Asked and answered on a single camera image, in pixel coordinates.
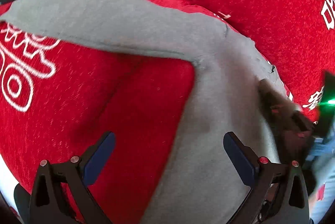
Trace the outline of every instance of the white chinese character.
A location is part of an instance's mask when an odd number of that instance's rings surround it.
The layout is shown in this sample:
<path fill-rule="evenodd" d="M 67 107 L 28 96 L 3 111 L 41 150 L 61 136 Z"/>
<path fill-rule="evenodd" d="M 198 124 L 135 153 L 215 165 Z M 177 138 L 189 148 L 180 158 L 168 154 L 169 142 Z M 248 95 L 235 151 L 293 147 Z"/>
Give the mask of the white chinese character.
<path fill-rule="evenodd" d="M 335 15 L 335 11 L 334 11 L 334 4 L 335 4 L 335 0 L 326 0 L 325 3 L 323 4 L 323 8 L 322 8 L 322 11 L 321 11 L 321 15 L 323 16 L 323 19 L 325 20 L 326 22 L 326 26 L 328 28 L 328 30 L 330 30 L 331 28 L 334 29 L 334 15 Z M 328 22 L 328 19 L 325 15 L 325 12 L 328 11 L 329 15 L 330 15 L 330 19 L 331 21 Z"/>
<path fill-rule="evenodd" d="M 9 42 L 11 39 L 14 38 L 13 44 L 16 43 L 17 36 L 22 32 L 22 30 L 18 29 L 16 26 L 12 24 L 7 24 L 6 29 L 1 29 L 0 33 L 6 33 L 5 35 L 5 42 Z"/>
<path fill-rule="evenodd" d="M 312 94 L 308 100 L 309 104 L 303 105 L 303 108 L 309 108 L 310 111 L 314 109 L 322 98 L 323 89 L 324 86 L 322 86 L 321 91 L 316 91 L 314 94 Z"/>

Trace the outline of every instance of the gray cloth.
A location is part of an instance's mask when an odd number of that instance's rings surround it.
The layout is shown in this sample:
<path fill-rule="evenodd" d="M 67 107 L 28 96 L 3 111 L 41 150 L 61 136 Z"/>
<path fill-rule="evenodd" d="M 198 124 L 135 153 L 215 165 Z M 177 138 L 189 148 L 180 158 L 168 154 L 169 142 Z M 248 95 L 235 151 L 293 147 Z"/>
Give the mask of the gray cloth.
<path fill-rule="evenodd" d="M 258 110 L 257 84 L 267 78 L 285 94 L 283 84 L 254 42 L 219 19 L 147 0 L 17 0 L 1 19 L 86 47 L 193 63 L 195 85 L 142 224 L 229 220 L 249 188 L 223 149 L 228 131 L 259 156 L 278 162 Z"/>

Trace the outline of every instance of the white fabric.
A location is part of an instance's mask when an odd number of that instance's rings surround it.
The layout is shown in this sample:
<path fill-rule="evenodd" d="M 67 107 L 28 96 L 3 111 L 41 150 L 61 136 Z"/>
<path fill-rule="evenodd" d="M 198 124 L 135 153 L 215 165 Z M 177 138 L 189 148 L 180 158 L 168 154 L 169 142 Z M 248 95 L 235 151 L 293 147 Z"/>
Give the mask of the white fabric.
<path fill-rule="evenodd" d="M 8 169 L 3 158 L 0 155 L 0 191 L 8 203 L 9 206 L 13 207 L 17 211 L 17 207 L 14 201 L 14 189 L 18 185 L 18 181 L 14 178 L 13 174 Z"/>

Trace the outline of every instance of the silver bolt head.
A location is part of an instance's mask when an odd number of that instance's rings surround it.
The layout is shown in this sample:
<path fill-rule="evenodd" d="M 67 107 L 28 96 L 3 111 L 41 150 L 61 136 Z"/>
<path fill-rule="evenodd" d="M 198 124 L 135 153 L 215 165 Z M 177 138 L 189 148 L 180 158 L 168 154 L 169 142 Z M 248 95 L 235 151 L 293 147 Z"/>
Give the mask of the silver bolt head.
<path fill-rule="evenodd" d="M 47 160 L 42 160 L 42 161 L 40 162 L 40 166 L 46 166 L 47 163 L 48 163 Z"/>
<path fill-rule="evenodd" d="M 78 156 L 73 156 L 72 158 L 71 158 L 71 162 L 72 163 L 77 163 L 79 161 L 79 157 Z"/>
<path fill-rule="evenodd" d="M 298 166 L 299 166 L 299 163 L 298 163 L 297 161 L 292 161 L 292 165 L 293 165 L 294 167 L 298 167 Z"/>

